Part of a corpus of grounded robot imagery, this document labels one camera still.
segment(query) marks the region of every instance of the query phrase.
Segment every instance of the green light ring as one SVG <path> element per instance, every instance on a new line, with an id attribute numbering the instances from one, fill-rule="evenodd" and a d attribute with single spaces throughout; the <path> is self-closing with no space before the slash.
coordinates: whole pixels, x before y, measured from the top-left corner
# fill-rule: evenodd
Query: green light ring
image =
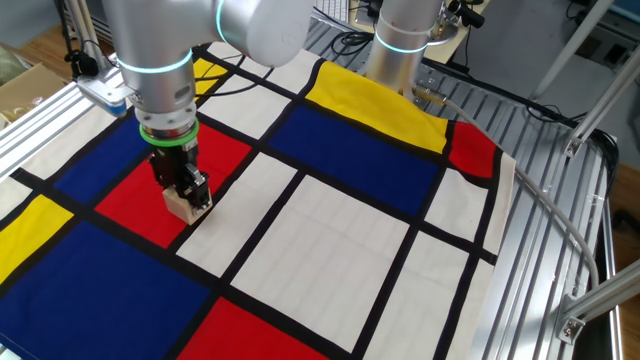
<path id="1" fill-rule="evenodd" d="M 196 120 L 196 125 L 194 127 L 194 129 L 189 133 L 189 135 L 180 138 L 180 139 L 175 139 L 175 140 L 158 140 L 158 139 L 154 139 L 151 136 L 149 136 L 149 134 L 147 134 L 143 129 L 142 129 L 142 124 L 140 124 L 140 136 L 142 136 L 142 138 L 144 139 L 144 141 L 148 142 L 149 144 L 153 145 L 153 146 L 158 146 L 158 147 L 174 147 L 174 146 L 182 146 L 186 143 L 188 143 L 189 141 L 193 140 L 196 135 L 198 134 L 198 130 L 200 130 L 200 123 L 198 122 L 198 120 Z"/>

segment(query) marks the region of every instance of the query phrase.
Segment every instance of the wooden block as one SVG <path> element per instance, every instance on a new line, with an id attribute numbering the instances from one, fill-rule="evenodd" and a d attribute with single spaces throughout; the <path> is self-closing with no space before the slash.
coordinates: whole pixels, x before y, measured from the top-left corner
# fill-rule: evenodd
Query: wooden block
<path id="1" fill-rule="evenodd" d="M 178 196 L 176 189 L 171 186 L 164 189 L 162 196 L 164 197 L 164 203 L 167 205 L 169 212 L 189 225 L 193 225 L 193 223 L 198 221 L 208 210 L 200 210 L 197 214 L 194 214 L 189 202 Z"/>

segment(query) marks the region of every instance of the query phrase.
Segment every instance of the cardboard box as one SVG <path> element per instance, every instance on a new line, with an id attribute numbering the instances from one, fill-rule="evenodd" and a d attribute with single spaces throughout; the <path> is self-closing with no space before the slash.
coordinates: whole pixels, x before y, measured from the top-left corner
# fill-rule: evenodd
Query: cardboard box
<path id="1" fill-rule="evenodd" d="M 38 64 L 0 86 L 0 109 L 29 104 L 38 97 L 46 99 L 64 86 L 62 78 Z"/>

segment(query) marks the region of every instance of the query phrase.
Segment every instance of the floor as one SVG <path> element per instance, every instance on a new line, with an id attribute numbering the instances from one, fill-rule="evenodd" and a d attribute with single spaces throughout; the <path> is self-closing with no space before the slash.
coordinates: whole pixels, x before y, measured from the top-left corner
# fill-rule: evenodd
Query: floor
<path id="1" fill-rule="evenodd" d="M 620 167 L 611 190 L 611 213 L 624 209 L 640 219 L 640 172 Z M 613 232 L 616 271 L 640 259 L 640 234 L 623 225 Z M 620 306 L 622 347 L 625 360 L 640 359 L 640 296 Z"/>
<path id="2" fill-rule="evenodd" d="M 0 14 L 5 14 L 6 6 L 2 5 L 8 1 L 11 0 L 0 0 Z M 567 0 L 492 0 L 491 6 L 484 13 L 487 19 L 485 26 L 479 30 L 474 29 L 471 34 L 471 74 L 482 81 L 527 97 L 575 30 L 575 25 L 567 22 L 564 15 L 567 4 Z M 55 27 L 56 21 L 38 30 L 43 33 L 42 36 L 29 42 L 28 39 L 37 34 L 29 35 L 35 28 L 23 29 L 28 25 L 18 26 L 18 30 L 23 33 L 13 31 L 12 34 L 18 34 L 15 38 L 2 38 L 2 34 L 6 34 L 2 31 L 2 27 L 6 26 L 1 22 L 3 17 L 4 15 L 0 15 L 0 42 L 22 46 L 22 50 L 39 57 L 47 66 L 70 74 L 68 64 L 62 61 L 66 50 L 60 28 Z M 18 19 L 12 21 L 13 24 L 30 23 L 20 22 Z M 464 55 L 463 50 L 458 51 L 456 62 L 464 63 Z M 607 68 L 574 56 L 543 98 L 543 103 L 559 106 L 566 115 L 586 111 L 608 87 L 613 77 L 613 73 Z M 635 106 L 639 95 L 638 88 L 629 89 L 602 125 L 605 131 L 618 137 L 622 161 L 628 164 L 622 165 L 618 172 L 610 199 L 612 212 L 624 208 L 637 218 L 640 218 L 640 171 L 636 169 L 640 169 L 640 151 L 631 135 L 633 132 L 629 124 L 633 124 L 640 116 L 640 108 Z M 618 270 L 640 258 L 638 234 L 628 227 L 622 227 L 614 232 L 614 239 Z M 625 359 L 640 359 L 640 297 L 621 308 Z"/>

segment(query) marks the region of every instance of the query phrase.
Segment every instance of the black line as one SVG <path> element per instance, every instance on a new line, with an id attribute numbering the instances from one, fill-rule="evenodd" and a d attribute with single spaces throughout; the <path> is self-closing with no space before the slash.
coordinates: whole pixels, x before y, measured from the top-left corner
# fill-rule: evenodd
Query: black line
<path id="1" fill-rule="evenodd" d="M 256 158 L 256 156 L 258 156 L 258 154 L 259 154 L 259 151 L 257 151 L 255 148 L 251 149 L 247 154 L 247 156 L 245 156 L 245 158 L 242 159 L 240 164 L 238 164 L 235 170 L 233 170 L 233 172 L 226 179 L 224 179 L 224 181 L 222 182 L 218 190 L 215 193 L 211 194 L 211 202 L 212 202 L 211 209 L 215 208 L 215 206 L 220 202 L 220 200 L 222 200 L 222 198 L 229 191 L 233 183 L 236 180 L 238 180 L 238 178 L 242 175 L 242 173 L 244 173 L 244 171 L 249 167 L 249 165 L 251 165 L 251 163 Z M 184 243 L 189 239 L 191 234 L 193 234 L 193 232 L 196 231 L 198 226 L 207 218 L 207 216 L 209 216 L 210 213 L 211 211 L 204 214 L 193 225 L 185 227 L 184 230 L 182 230 L 180 234 L 178 234 L 178 236 L 176 236 L 176 238 L 173 239 L 171 244 L 169 244 L 169 246 L 167 247 L 167 250 L 174 254 L 178 252 L 178 250 L 180 250 L 182 245 L 184 245 Z"/>
<path id="2" fill-rule="evenodd" d="M 239 76 L 241 76 L 241 77 L 243 77 L 243 78 L 245 78 L 245 79 L 247 79 L 247 80 L 249 80 L 249 81 L 251 81 L 253 83 L 260 83 L 261 86 L 263 86 L 263 87 L 265 87 L 265 88 L 267 88 L 267 89 L 269 89 L 269 90 L 271 90 L 271 91 L 273 91 L 273 92 L 275 92 L 275 93 L 277 93 L 279 95 L 282 95 L 282 96 L 284 96 L 284 97 L 286 97 L 286 98 L 288 98 L 290 100 L 295 100 L 298 97 L 298 94 L 294 94 L 293 92 L 291 92 L 291 91 L 289 91 L 287 89 L 281 88 L 280 86 L 278 86 L 278 85 L 276 85 L 276 84 L 274 84 L 272 82 L 264 81 L 262 79 L 262 77 L 260 77 L 260 76 L 258 76 L 256 74 L 253 74 L 253 73 L 251 73 L 251 72 L 249 72 L 249 71 L 247 71 L 247 70 L 245 70 L 245 69 L 243 69 L 243 68 L 241 68 L 239 66 L 230 64 L 230 63 L 228 63 L 228 62 L 226 62 L 224 60 L 220 60 L 217 57 L 215 57 L 214 55 L 209 54 L 208 52 L 206 54 L 203 54 L 202 58 L 207 60 L 210 63 L 214 63 L 216 65 L 222 66 L 223 68 L 227 69 L 227 72 L 230 72 L 231 74 L 239 75 Z"/>
<path id="3" fill-rule="evenodd" d="M 436 346 L 436 351 L 433 355 L 434 359 L 447 358 L 451 342 L 453 341 L 453 336 L 456 333 L 458 321 L 460 320 L 460 315 L 462 314 L 462 307 L 467 299 L 467 294 L 471 287 L 471 280 L 473 280 L 473 274 L 476 272 L 477 267 L 478 258 L 469 255 L 467 263 L 464 266 L 464 270 L 462 270 L 462 275 L 460 276 L 456 293 L 453 296 L 453 301 L 449 308 L 449 315 L 447 315 L 447 320 L 444 328 L 442 329 L 442 333 L 440 334 L 440 340 L 438 340 L 438 345 Z"/>
<path id="4" fill-rule="evenodd" d="M 184 330 L 182 330 L 182 333 L 180 333 L 178 339 L 173 343 L 173 345 L 171 345 L 169 350 L 167 350 L 167 353 L 164 355 L 163 359 L 169 360 L 178 358 L 193 335 L 196 333 L 196 331 L 198 331 L 198 328 L 200 327 L 204 319 L 207 317 L 207 315 L 209 315 L 209 312 L 219 298 L 220 296 L 218 295 L 217 291 L 212 291 L 209 296 L 207 296 L 202 305 L 200 305 L 198 311 L 195 313 L 195 315 L 193 315 L 191 320 L 189 320 L 187 326 L 184 328 Z"/>
<path id="5" fill-rule="evenodd" d="M 325 183 L 329 186 L 331 186 L 334 189 L 337 189 L 338 191 L 349 195 L 350 197 L 363 202 L 367 205 L 370 205 L 372 207 L 374 207 L 375 209 L 395 218 L 398 219 L 400 221 L 404 221 L 406 223 L 412 223 L 415 219 L 414 215 L 405 213 L 402 210 L 397 209 L 394 206 L 391 206 L 385 202 L 383 202 L 382 200 L 379 200 L 367 193 L 364 193 L 354 187 L 352 187 L 349 184 L 346 184 L 330 175 L 327 175 L 325 173 L 323 173 L 322 171 L 319 171 L 305 163 L 303 163 L 302 161 L 292 158 L 286 154 L 283 154 L 282 152 L 273 149 L 273 148 L 266 148 L 264 150 L 264 153 L 266 155 L 269 155 L 277 160 L 279 160 L 280 162 L 285 163 L 286 165 L 289 165 L 295 169 L 301 170 L 303 172 L 305 172 L 307 175 L 319 180 L 322 183 Z"/>
<path id="6" fill-rule="evenodd" d="M 124 179 L 126 179 L 127 176 L 129 176 L 133 172 L 133 170 L 140 166 L 140 164 L 142 164 L 149 156 L 151 156 L 150 145 L 145 147 L 144 150 L 140 152 L 140 154 L 133 158 L 133 160 L 127 166 L 125 166 L 124 169 L 122 169 L 122 171 L 120 171 L 113 179 L 111 179 L 104 187 L 102 187 L 102 189 L 87 203 L 87 206 L 92 209 L 98 206 L 98 204 L 100 204 L 100 202 L 102 202 L 102 200 L 104 200 L 107 195 L 109 195 L 118 185 L 120 185 L 122 181 L 124 181 Z M 149 178 L 149 186 L 160 187 L 160 185 L 156 184 L 155 179 L 152 177 Z"/>
<path id="7" fill-rule="evenodd" d="M 69 160 L 60 167 L 53 175 L 49 176 L 49 178 L 45 179 L 49 184 L 55 184 L 64 174 L 67 173 L 72 167 L 74 167 L 82 158 L 89 155 L 98 145 L 100 145 L 103 141 L 105 141 L 109 136 L 111 136 L 116 130 L 120 128 L 120 126 L 124 125 L 132 116 L 133 106 L 127 109 L 127 114 L 121 118 L 117 118 L 114 122 L 112 122 L 109 126 L 107 126 L 104 130 L 102 130 L 98 135 L 96 135 L 93 139 L 89 140 L 80 150 L 78 150 Z M 90 119 L 84 119 L 80 121 L 91 121 Z"/>
<path id="8" fill-rule="evenodd" d="M 491 215 L 493 214 L 493 209 L 495 207 L 496 196 L 498 193 L 498 185 L 500 182 L 501 158 L 502 158 L 502 150 L 496 149 L 493 156 L 494 186 L 492 186 L 489 189 L 489 192 L 487 194 L 485 206 L 482 211 L 482 215 L 480 216 L 480 223 L 478 224 L 478 230 L 476 231 L 476 235 L 474 237 L 474 244 L 478 247 L 482 247 L 484 244 L 484 238 L 487 235 L 487 230 L 489 229 L 489 222 L 491 221 Z M 453 301 L 451 302 L 451 307 L 449 308 L 449 314 L 447 315 L 447 320 L 445 322 L 442 333 L 440 334 L 440 339 L 438 340 L 438 345 L 436 346 L 434 359 L 445 359 L 447 357 L 447 354 L 449 353 L 449 348 L 451 347 L 453 337 L 458 327 L 458 321 L 460 320 L 462 308 L 464 307 L 464 303 L 467 300 L 469 287 L 471 286 L 471 281 L 473 280 L 473 275 L 477 267 L 478 267 L 478 257 L 469 254 L 469 257 L 467 258 L 467 263 L 462 272 L 462 276 L 460 277 L 460 281 L 458 282 L 456 293 L 453 296 Z"/>
<path id="9" fill-rule="evenodd" d="M 20 265 L 0 283 L 0 299 L 4 297 L 26 273 L 42 261 L 79 222 L 80 220 L 75 216 L 69 219 L 51 238 L 20 263 Z"/>
<path id="10" fill-rule="evenodd" d="M 420 231 L 431 237 L 434 237 L 444 243 L 447 243 L 455 248 L 469 253 L 472 256 L 479 257 L 481 260 L 484 260 L 490 265 L 495 266 L 496 261 L 498 260 L 498 256 L 492 254 L 489 250 L 486 250 L 469 240 L 449 234 L 448 232 L 438 228 L 435 225 L 431 225 L 428 222 L 422 222 L 419 225 L 419 229 Z"/>
<path id="11" fill-rule="evenodd" d="M 316 111 L 319 112 L 327 117 L 336 119 L 336 120 L 340 120 L 344 123 L 349 124 L 351 127 L 354 127 L 356 129 L 358 129 L 359 131 L 377 139 L 380 140 L 382 142 L 384 142 L 387 145 L 391 145 L 395 148 L 398 148 L 406 153 L 409 153 L 413 156 L 419 157 L 421 159 L 427 160 L 429 162 L 432 162 L 434 164 L 438 164 L 438 165 L 448 165 L 447 161 L 446 161 L 446 157 L 443 156 L 443 154 L 439 154 L 435 151 L 432 150 L 428 150 L 425 148 L 421 148 L 419 146 L 404 142 L 402 140 L 399 140 L 393 136 L 387 135 L 369 125 L 366 125 L 360 121 L 348 118 L 342 114 L 339 114 L 331 109 L 327 109 L 311 100 L 304 100 L 303 101 L 303 105 Z"/>
<path id="12" fill-rule="evenodd" d="M 220 280 L 224 284 L 231 284 L 231 281 L 238 274 L 242 266 L 247 262 L 249 256 L 253 252 L 253 250 L 258 246 L 258 243 L 264 237 L 264 234 L 267 233 L 271 224 L 276 220 L 276 217 L 280 214 L 284 206 L 287 204 L 293 193 L 296 191 L 302 179 L 304 179 L 305 174 L 301 171 L 296 172 L 293 176 L 293 179 L 289 182 L 284 191 L 280 194 L 278 199 L 271 205 L 269 211 L 267 211 L 266 215 L 262 218 L 258 226 L 253 230 L 253 233 L 249 237 L 238 254 L 236 254 L 231 264 L 227 267 L 227 270 L 222 274 Z"/>
<path id="13" fill-rule="evenodd" d="M 197 113 L 197 118 L 198 121 L 200 121 L 200 123 L 212 128 L 213 130 L 228 136 L 236 141 L 239 141 L 241 143 L 247 144 L 251 147 L 255 147 L 258 145 L 258 140 L 252 138 L 251 136 L 240 132 L 232 127 L 230 127 L 227 124 L 224 124 L 220 121 L 214 120 L 212 118 L 210 118 L 208 115 L 198 112 Z"/>
<path id="14" fill-rule="evenodd" d="M 380 287 L 378 296 L 373 302 L 369 316 L 367 316 L 367 321 L 364 323 L 360 336 L 358 336 L 358 340 L 353 347 L 352 354 L 354 358 L 362 359 L 367 352 L 371 339 L 373 339 L 373 334 L 375 333 L 378 323 L 382 318 L 382 314 L 384 313 L 384 308 L 387 306 L 387 302 L 389 302 L 393 288 L 400 277 L 402 267 L 409 256 L 409 252 L 411 251 L 411 247 L 413 246 L 417 235 L 418 228 L 415 226 L 409 227 L 409 230 L 400 244 L 398 253 L 391 263 L 389 272 Z"/>
<path id="15" fill-rule="evenodd" d="M 226 287 L 220 295 L 239 308 L 257 316 L 276 329 L 302 342 L 329 359 L 340 360 L 352 358 L 351 354 L 338 345 L 233 286 Z"/>
<path id="16" fill-rule="evenodd" d="M 117 240 L 122 241 L 145 255 L 167 265 L 191 280 L 209 289 L 214 288 L 214 285 L 218 282 L 218 278 L 215 275 L 210 274 L 193 263 L 166 251 L 161 246 L 152 243 L 108 217 L 95 212 L 92 209 L 88 209 L 85 205 L 69 197 L 64 192 L 45 184 L 37 176 L 22 170 L 20 173 L 16 174 L 14 178 L 28 187 L 40 190 L 42 195 L 74 214 L 74 218 L 86 221 L 98 227 L 100 230 L 111 235 Z"/>
<path id="17" fill-rule="evenodd" d="M 11 210 L 7 214 L 7 216 L 5 216 L 4 218 L 0 219 L 0 232 L 2 230 L 6 229 L 6 227 L 9 226 L 9 224 L 11 224 L 12 222 L 14 222 L 18 217 L 20 217 L 20 215 L 22 215 L 22 213 L 27 209 L 29 204 L 31 204 L 31 202 L 36 197 L 38 197 L 38 195 L 40 195 L 40 193 L 38 191 L 35 191 L 33 189 L 29 189 L 29 190 L 31 190 L 31 193 L 29 193 L 27 198 L 24 199 L 20 204 L 18 204 L 18 206 L 13 208 L 13 210 Z"/>

